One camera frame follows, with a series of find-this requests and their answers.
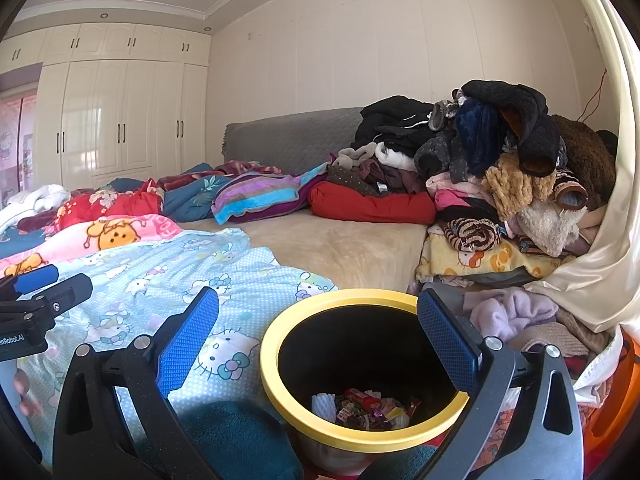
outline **trash can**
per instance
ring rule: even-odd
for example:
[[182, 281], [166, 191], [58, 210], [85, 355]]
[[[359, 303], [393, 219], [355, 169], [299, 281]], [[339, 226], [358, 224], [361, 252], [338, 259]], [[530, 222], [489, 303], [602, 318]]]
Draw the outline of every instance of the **trash can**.
[[[468, 396], [450, 382], [418, 322], [416, 302], [389, 290], [337, 290], [300, 301], [269, 326], [260, 350], [265, 391], [317, 466], [359, 474], [372, 454], [423, 444], [462, 411]], [[404, 406], [411, 397], [421, 403], [408, 428], [391, 431], [352, 430], [311, 412], [313, 395], [352, 387]]]

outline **gray sofa cushion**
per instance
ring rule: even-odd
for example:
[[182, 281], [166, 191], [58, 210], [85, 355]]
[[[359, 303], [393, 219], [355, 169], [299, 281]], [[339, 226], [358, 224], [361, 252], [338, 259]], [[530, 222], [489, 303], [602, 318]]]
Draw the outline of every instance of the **gray sofa cushion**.
[[222, 154], [230, 160], [257, 160], [283, 173], [304, 173], [352, 142], [361, 108], [291, 114], [229, 124]]

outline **electrical wire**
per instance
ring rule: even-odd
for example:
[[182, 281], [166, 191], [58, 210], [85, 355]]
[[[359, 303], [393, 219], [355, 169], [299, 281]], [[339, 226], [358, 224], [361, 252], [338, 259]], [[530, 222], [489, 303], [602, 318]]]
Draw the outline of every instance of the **electrical wire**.
[[[580, 117], [577, 118], [577, 121], [580, 121], [580, 120], [582, 120], [582, 122], [586, 121], [589, 117], [591, 117], [595, 113], [595, 111], [598, 109], [598, 106], [600, 106], [600, 97], [602, 96], [602, 85], [604, 83], [604, 76], [606, 75], [607, 75], [607, 69], [604, 69], [604, 72], [602, 73], [602, 77], [600, 78], [600, 86], [598, 86], [596, 93], [593, 96], [591, 96], [591, 99], [587, 101], [587, 104], [584, 105], [584, 111], [580, 114]], [[598, 102], [596, 103], [596, 107], [593, 109], [593, 112], [591, 112], [589, 115], [587, 115], [583, 119], [582, 116], [585, 113], [587, 113], [587, 108], [589, 107], [589, 104], [591, 103], [591, 101], [595, 99], [596, 96], [598, 96]]]

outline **red cushion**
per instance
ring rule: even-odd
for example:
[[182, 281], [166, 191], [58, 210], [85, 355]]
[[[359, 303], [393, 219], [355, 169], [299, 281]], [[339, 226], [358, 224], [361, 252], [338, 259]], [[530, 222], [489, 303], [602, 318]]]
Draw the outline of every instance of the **red cushion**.
[[335, 220], [428, 225], [436, 218], [436, 208], [427, 192], [380, 198], [321, 182], [311, 190], [308, 200], [315, 215]]

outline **white wall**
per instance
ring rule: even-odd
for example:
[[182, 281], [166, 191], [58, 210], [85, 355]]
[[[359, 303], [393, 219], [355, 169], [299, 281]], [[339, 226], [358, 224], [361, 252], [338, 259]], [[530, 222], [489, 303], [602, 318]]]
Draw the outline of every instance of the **white wall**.
[[213, 37], [207, 160], [222, 160], [231, 122], [394, 94], [434, 102], [472, 78], [537, 88], [551, 113], [582, 111], [552, 0], [273, 0]]
[[[591, 24], [580, 0], [553, 1], [574, 61], [581, 113], [587, 101], [600, 86], [605, 68], [604, 60], [593, 30], [590, 30]], [[617, 133], [620, 114], [616, 110], [608, 76], [605, 76], [600, 97], [600, 106], [586, 122], [594, 130], [605, 128]], [[589, 115], [595, 108], [597, 100], [596, 97], [591, 102], [586, 115]]]

